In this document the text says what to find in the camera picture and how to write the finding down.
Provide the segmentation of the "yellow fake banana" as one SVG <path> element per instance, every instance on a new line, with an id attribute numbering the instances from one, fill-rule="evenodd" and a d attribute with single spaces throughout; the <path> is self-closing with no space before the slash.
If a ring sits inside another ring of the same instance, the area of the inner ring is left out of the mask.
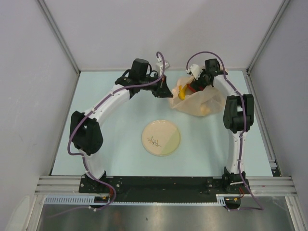
<path id="1" fill-rule="evenodd" d="M 186 89 L 187 89 L 187 85 L 179 85 L 179 92 L 178 92 L 178 98 L 180 100 L 185 100 L 185 96 L 186 96 Z"/>

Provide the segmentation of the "translucent banana-print plastic bag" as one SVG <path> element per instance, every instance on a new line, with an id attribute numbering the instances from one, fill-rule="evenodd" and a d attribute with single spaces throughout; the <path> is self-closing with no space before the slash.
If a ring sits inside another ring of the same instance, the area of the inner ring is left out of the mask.
<path id="1" fill-rule="evenodd" d="M 179 85 L 185 85 L 191 81 L 192 77 L 181 77 L 178 79 L 176 86 L 172 89 L 173 97 L 168 100 L 171 109 L 193 116 L 201 116 L 200 106 L 203 103 L 211 106 L 212 114 L 217 114 L 224 109 L 226 97 L 212 86 L 207 86 L 203 91 L 196 93 L 191 92 L 187 88 L 185 100 L 180 100 L 178 98 Z"/>

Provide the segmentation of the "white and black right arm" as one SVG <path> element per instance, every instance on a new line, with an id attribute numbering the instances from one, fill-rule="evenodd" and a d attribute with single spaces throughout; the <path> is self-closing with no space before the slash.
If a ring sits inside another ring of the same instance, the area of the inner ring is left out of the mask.
<path id="1" fill-rule="evenodd" d="M 229 134 L 229 154 L 221 186 L 225 192 L 233 193 L 248 183 L 244 170 L 244 143 L 254 123 L 254 97 L 252 94 L 241 94 L 220 65 L 217 59 L 208 59 L 204 67 L 197 64 L 186 66 L 186 72 L 193 77 L 189 84 L 192 92 L 212 86 L 226 97 L 223 124 Z"/>

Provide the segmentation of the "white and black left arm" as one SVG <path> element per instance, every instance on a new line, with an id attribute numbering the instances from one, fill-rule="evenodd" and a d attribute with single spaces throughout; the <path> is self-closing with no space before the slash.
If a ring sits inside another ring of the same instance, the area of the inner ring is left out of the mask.
<path id="1" fill-rule="evenodd" d="M 98 151 L 103 144 L 101 127 L 106 119 L 123 103 L 141 90 L 150 91 L 156 98 L 171 98 L 173 94 L 167 86 L 165 71 L 168 61 L 158 58 L 157 69 L 153 70 L 147 60 L 137 58 L 131 69 L 126 70 L 116 81 L 108 94 L 92 108 L 71 115 L 68 147 L 72 145 L 82 157 L 86 175 L 91 179 L 89 186 L 95 192 L 106 188 L 105 169 Z"/>

